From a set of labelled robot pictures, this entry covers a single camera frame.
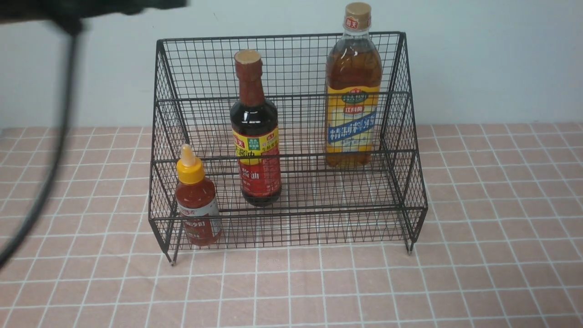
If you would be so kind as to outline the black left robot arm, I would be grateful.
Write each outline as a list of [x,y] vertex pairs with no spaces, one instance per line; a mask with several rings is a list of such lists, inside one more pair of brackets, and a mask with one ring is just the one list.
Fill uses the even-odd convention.
[[2,0],[1,24],[52,21],[69,35],[82,30],[82,20],[112,14],[133,16],[146,9],[177,9],[187,0]]

